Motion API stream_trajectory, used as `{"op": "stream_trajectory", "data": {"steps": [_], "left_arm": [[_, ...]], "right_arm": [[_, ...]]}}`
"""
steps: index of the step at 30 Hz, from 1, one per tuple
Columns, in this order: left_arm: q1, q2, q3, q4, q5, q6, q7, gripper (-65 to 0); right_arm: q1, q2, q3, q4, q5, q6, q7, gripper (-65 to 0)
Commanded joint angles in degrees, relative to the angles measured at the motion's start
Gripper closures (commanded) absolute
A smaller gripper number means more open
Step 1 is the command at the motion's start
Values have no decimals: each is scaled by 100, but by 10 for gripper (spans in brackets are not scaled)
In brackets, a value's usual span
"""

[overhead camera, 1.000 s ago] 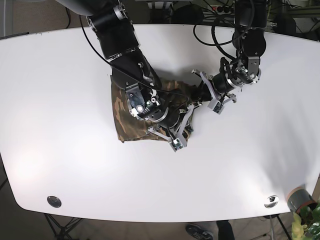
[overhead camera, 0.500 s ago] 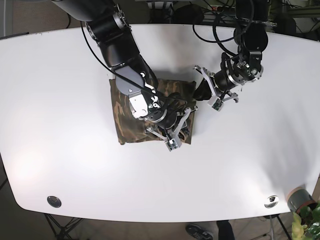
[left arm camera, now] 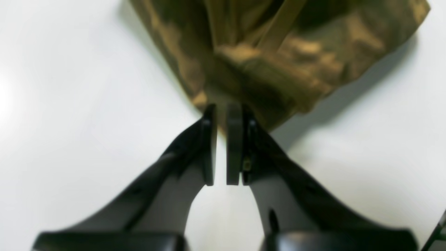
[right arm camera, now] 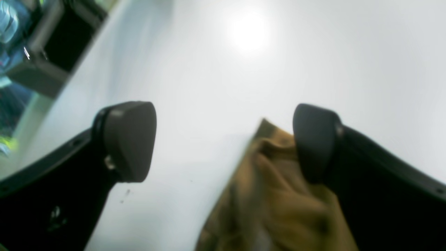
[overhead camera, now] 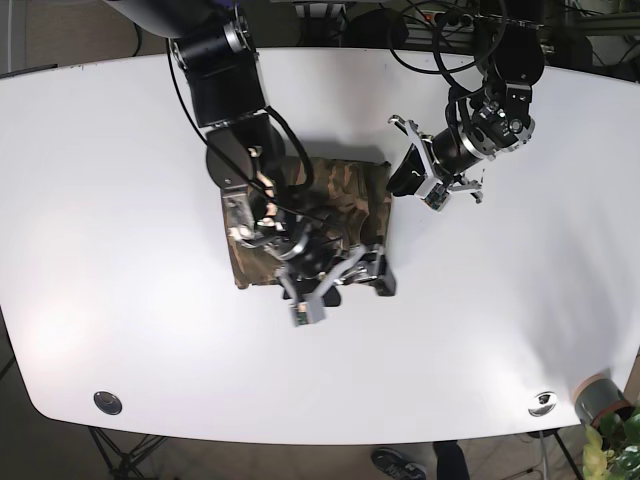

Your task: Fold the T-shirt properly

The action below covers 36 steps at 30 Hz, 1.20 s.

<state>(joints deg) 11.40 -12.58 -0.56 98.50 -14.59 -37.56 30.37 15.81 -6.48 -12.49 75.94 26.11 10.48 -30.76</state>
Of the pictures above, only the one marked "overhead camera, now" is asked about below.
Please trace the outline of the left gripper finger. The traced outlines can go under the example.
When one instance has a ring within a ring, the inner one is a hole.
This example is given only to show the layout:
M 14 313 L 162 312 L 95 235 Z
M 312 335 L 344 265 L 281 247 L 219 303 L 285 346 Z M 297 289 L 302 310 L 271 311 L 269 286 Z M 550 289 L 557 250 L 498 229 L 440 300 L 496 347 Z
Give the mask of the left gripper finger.
M 402 162 L 387 183 L 394 197 L 413 196 L 426 178 L 424 162 L 415 146 L 406 152 Z

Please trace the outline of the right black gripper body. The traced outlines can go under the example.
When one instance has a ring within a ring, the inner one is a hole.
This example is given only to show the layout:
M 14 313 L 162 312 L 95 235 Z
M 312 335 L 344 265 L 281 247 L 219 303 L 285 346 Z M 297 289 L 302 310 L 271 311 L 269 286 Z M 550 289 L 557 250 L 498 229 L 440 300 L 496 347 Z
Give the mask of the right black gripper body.
M 341 250 L 335 239 L 303 236 L 296 242 L 272 244 L 272 256 L 281 266 L 274 272 L 289 302 L 295 326 L 316 324 L 326 310 L 341 305 L 340 286 L 361 284 L 366 272 L 365 255 L 383 250 L 381 244 L 355 244 Z

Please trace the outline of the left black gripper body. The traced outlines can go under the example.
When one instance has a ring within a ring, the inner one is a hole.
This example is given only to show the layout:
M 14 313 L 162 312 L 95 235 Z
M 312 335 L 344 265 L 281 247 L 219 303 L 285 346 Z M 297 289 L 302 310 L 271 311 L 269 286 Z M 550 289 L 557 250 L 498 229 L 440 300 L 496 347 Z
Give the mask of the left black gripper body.
M 409 148 L 415 146 L 418 150 L 426 178 L 413 196 L 434 211 L 441 211 L 450 196 L 457 193 L 468 193 L 480 204 L 483 183 L 469 179 L 466 172 L 484 160 L 493 161 L 502 153 L 526 145 L 535 129 L 531 116 L 511 118 L 495 100 L 485 100 L 473 108 L 459 100 L 456 111 L 456 122 L 435 136 L 398 115 L 388 120 L 407 137 Z

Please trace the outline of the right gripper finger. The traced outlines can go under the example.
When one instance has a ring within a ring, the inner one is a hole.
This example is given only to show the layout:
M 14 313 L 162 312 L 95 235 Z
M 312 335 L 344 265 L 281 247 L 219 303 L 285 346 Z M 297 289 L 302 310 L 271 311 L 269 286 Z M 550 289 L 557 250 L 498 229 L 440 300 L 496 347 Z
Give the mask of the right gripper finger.
M 372 250 L 365 255 L 366 272 L 362 283 L 372 287 L 380 297 L 396 294 L 396 278 L 383 250 Z

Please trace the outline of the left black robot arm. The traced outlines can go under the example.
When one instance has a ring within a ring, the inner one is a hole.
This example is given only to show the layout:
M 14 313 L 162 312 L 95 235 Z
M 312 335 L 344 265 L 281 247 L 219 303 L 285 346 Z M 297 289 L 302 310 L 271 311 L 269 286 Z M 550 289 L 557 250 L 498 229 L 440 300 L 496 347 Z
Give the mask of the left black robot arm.
M 390 124 L 409 141 L 387 183 L 393 196 L 417 197 L 434 211 L 442 210 L 455 193 L 468 193 L 482 202 L 482 184 L 468 179 L 467 171 L 523 147 L 535 129 L 529 108 L 533 87 L 545 68 L 538 36 L 543 14 L 540 1 L 482 1 L 473 9 L 448 5 L 432 33 L 432 72 L 449 86 L 446 127 L 428 135 L 413 120 L 390 117 Z M 440 48 L 446 24 L 462 16 L 471 18 L 479 44 L 467 65 L 483 77 L 476 90 L 455 79 L 460 70 L 445 66 Z

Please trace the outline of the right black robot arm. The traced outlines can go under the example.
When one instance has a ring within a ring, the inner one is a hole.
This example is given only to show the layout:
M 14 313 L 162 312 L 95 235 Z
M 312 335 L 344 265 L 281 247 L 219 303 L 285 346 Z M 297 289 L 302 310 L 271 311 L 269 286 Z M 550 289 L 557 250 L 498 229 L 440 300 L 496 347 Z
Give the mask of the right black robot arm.
M 386 258 L 386 163 L 311 157 L 262 86 L 240 6 L 228 1 L 117 1 L 137 30 L 162 37 L 181 101 L 219 187 L 238 288 L 277 285 L 296 325 L 322 320 L 339 287 L 396 292 Z

